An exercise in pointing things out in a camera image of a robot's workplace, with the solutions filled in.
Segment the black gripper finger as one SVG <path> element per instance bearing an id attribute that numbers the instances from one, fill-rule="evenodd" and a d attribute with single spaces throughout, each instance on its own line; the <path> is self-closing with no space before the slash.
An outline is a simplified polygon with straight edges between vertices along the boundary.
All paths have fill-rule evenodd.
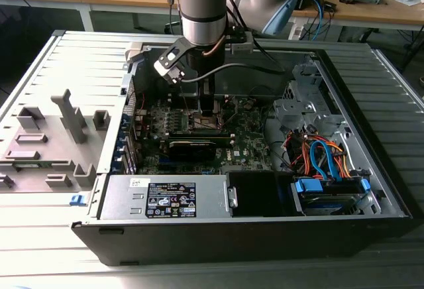
<path id="1" fill-rule="evenodd" d="M 198 82 L 201 114 L 210 117 L 214 110 L 215 79 L 205 78 Z"/>

